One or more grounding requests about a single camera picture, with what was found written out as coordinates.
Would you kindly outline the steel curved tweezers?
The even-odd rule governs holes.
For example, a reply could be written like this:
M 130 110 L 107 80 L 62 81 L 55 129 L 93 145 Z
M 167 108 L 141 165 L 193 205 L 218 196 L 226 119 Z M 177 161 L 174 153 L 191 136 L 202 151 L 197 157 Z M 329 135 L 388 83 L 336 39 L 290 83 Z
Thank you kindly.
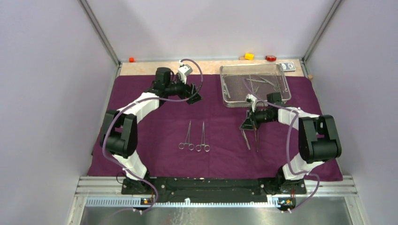
M 241 129 L 241 133 L 242 133 L 242 136 L 244 138 L 244 141 L 245 141 L 245 144 L 247 146 L 247 149 L 251 150 L 251 146 L 250 146 L 250 143 L 248 141 L 247 135 L 246 135 L 246 133 L 245 133 L 245 131 L 243 129 Z

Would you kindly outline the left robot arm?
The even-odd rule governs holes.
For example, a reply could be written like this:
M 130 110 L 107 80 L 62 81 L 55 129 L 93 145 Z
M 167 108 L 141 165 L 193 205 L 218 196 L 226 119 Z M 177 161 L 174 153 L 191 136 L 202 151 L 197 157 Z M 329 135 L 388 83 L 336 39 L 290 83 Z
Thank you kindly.
M 100 140 L 103 156 L 126 172 L 127 177 L 133 180 L 133 188 L 140 194 L 149 191 L 151 182 L 145 178 L 147 168 L 136 151 L 138 124 L 164 102 L 170 101 L 170 96 L 178 96 L 178 102 L 188 104 L 200 101 L 200 88 L 187 82 L 192 72 L 193 69 L 187 64 L 180 65 L 176 73 L 170 68 L 159 67 L 151 86 L 136 100 L 119 110 L 108 110 L 105 114 Z

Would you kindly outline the steel forceps clamp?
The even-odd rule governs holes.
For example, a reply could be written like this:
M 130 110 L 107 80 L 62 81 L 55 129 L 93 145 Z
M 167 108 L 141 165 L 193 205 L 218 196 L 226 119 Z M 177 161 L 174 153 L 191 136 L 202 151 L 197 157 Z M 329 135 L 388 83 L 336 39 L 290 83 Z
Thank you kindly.
M 193 143 L 191 143 L 190 138 L 191 138 L 191 121 L 189 122 L 189 125 L 188 125 L 185 141 L 179 143 L 179 145 L 178 145 L 179 149 L 183 150 L 183 149 L 187 148 L 188 150 L 191 150 L 191 151 L 194 150 L 195 146 Z

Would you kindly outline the steel hemostat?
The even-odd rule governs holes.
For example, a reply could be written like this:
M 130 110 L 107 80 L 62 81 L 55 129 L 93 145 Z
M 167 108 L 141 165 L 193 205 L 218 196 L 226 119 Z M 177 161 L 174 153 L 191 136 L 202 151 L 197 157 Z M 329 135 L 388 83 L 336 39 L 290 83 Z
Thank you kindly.
M 200 151 L 209 152 L 210 151 L 210 145 L 206 144 L 205 122 L 202 123 L 202 133 L 201 133 L 200 144 L 197 144 L 195 146 L 195 150 L 197 152 L 200 152 Z

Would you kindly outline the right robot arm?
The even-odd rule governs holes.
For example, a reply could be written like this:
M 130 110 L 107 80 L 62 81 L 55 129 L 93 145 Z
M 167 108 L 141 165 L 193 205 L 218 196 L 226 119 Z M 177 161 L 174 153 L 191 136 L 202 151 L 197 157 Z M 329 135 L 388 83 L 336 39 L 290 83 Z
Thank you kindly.
M 263 101 L 264 109 L 258 109 L 260 99 L 255 94 L 247 94 L 246 101 L 251 106 L 240 127 L 242 132 L 257 132 L 261 124 L 268 122 L 279 122 L 289 127 L 286 139 L 287 163 L 278 169 L 274 178 L 279 192 L 288 193 L 314 168 L 341 156 L 342 146 L 331 115 L 308 113 L 299 107 L 287 106 L 277 92 L 267 95 Z M 298 131 L 298 154 L 290 158 L 293 129 Z

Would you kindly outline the steel needle holder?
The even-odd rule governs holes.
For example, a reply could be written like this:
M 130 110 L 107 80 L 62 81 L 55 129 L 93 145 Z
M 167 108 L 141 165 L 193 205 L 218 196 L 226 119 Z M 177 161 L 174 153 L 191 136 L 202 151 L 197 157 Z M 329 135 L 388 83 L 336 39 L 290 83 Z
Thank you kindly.
M 256 151 L 259 152 L 259 131 L 254 130 L 254 137 L 255 137 L 255 143 L 256 143 Z

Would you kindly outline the purple cloth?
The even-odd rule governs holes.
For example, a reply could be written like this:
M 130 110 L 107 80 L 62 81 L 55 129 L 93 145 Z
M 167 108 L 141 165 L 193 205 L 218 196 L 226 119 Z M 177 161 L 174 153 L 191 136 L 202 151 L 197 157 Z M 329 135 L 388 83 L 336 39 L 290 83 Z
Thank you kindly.
M 138 124 L 137 152 L 154 177 L 200 177 L 256 179 L 274 177 L 287 163 L 286 137 L 288 126 L 277 122 L 262 124 L 259 130 L 259 152 L 254 134 L 246 132 L 251 150 L 247 149 L 239 127 L 244 108 L 228 108 L 223 104 L 219 75 L 192 75 L 201 83 L 202 100 L 189 105 L 166 102 Z M 210 151 L 181 150 L 191 121 L 191 143 L 200 144 L 202 123 L 205 122 L 206 144 Z M 290 157 L 298 149 L 299 135 L 292 130 Z

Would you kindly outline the metal mesh instrument tray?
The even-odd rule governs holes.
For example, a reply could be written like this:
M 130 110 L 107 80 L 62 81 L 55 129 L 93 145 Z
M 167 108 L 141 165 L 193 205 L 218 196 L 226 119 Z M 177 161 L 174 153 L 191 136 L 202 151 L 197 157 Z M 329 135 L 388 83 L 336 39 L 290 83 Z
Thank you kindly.
M 251 82 L 247 79 L 260 78 L 267 79 L 274 83 L 273 87 L 267 83 Z M 287 102 L 291 99 L 291 91 L 287 79 L 280 65 L 278 64 L 241 64 L 220 67 L 220 79 L 222 86 L 222 97 L 224 105 L 230 108 L 249 107 L 245 97 L 250 92 L 245 84 L 253 93 L 262 99 L 267 99 L 267 94 L 277 92 L 281 95 L 282 101 Z M 230 99 L 226 98 L 223 92 L 223 82 L 228 86 Z

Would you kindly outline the blue playing card deck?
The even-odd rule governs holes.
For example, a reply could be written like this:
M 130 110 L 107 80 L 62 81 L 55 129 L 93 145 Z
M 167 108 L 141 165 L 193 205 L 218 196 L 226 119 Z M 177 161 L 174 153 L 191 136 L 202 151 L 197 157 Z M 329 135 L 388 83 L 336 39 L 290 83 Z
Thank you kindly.
M 296 67 L 294 62 L 280 62 L 278 63 L 284 72 L 294 72 Z

